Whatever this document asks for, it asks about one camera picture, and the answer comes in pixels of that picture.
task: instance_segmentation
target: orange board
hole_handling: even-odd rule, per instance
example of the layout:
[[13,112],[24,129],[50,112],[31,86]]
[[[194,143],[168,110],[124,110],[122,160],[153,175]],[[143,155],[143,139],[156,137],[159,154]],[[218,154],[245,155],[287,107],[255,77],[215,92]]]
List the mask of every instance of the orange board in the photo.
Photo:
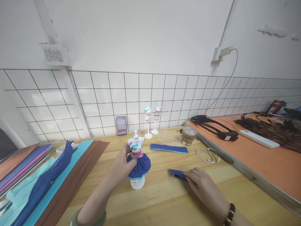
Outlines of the orange board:
[[[255,115],[248,114],[247,117],[255,118]],[[245,128],[233,122],[233,120],[239,118],[240,116],[225,116],[213,119],[229,129],[235,130],[231,126],[233,125],[237,129],[245,130]],[[260,119],[263,121],[266,120],[265,117],[260,117]],[[198,130],[206,138],[219,145],[223,150],[250,167],[282,191],[301,202],[300,153],[281,147],[268,149],[241,135],[238,136],[237,141],[223,141],[191,121],[187,121],[187,124]],[[208,124],[218,128],[220,131],[226,131],[216,123]]]

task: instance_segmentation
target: power strip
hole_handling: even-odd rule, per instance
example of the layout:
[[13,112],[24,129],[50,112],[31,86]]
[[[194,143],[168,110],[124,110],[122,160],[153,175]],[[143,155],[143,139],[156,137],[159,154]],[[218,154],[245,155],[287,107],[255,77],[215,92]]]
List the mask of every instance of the power strip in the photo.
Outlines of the power strip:
[[258,144],[261,144],[262,146],[265,146],[266,148],[269,148],[269,149],[278,148],[280,146],[278,143],[276,143],[274,141],[266,139],[262,136],[259,136],[255,133],[252,133],[247,130],[240,130],[238,133],[250,140],[253,140],[254,142],[256,142]]

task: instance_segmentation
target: white tile wall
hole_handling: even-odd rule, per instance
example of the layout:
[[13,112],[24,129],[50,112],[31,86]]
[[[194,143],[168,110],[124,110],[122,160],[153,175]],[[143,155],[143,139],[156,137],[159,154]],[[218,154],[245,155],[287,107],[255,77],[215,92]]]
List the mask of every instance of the white tile wall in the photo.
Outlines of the white tile wall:
[[[161,103],[156,128],[181,126],[195,115],[224,116],[265,110],[280,99],[301,106],[301,79],[72,71],[92,136],[113,135],[115,116],[127,115],[128,131],[147,130],[144,108]],[[56,70],[0,70],[0,87],[13,96],[41,142],[83,138],[68,89]]]

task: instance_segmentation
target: blue skirt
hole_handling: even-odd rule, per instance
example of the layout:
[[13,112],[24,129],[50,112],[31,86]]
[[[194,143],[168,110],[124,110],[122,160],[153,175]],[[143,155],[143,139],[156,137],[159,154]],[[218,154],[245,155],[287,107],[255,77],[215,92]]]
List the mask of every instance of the blue skirt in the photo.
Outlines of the blue skirt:
[[[126,158],[126,162],[129,162],[132,160],[132,157],[129,155]],[[151,161],[149,157],[145,153],[143,153],[143,156],[140,158],[137,158],[137,165],[133,168],[133,170],[129,173],[129,178],[131,180],[141,180],[144,175],[148,173],[148,171],[151,169]]]

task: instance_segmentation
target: brown feathers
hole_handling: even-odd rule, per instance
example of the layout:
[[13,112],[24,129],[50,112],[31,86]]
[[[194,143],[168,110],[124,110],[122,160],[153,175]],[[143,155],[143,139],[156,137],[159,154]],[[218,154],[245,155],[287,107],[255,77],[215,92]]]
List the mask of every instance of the brown feathers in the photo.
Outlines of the brown feathers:
[[246,118],[246,114],[241,119],[234,120],[235,123],[245,127],[253,133],[272,140],[282,147],[301,153],[301,131],[296,129],[292,120],[284,120],[283,124],[272,122],[269,123],[251,118]]

